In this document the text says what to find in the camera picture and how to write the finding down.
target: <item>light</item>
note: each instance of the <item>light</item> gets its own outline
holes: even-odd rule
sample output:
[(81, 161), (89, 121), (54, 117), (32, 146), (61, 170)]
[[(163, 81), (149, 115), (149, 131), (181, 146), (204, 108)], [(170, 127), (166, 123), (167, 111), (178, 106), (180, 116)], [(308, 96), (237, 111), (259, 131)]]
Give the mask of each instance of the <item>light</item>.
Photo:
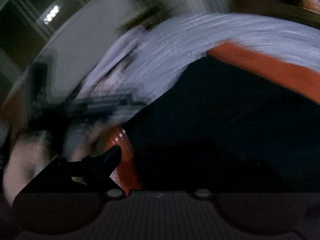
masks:
[(55, 5), (52, 10), (50, 11), (50, 13), (47, 15), (46, 18), (44, 18), (43, 22), (44, 24), (48, 24), (49, 22), (52, 21), (52, 19), (57, 15), (57, 13), (59, 12), (60, 7), (58, 5)]

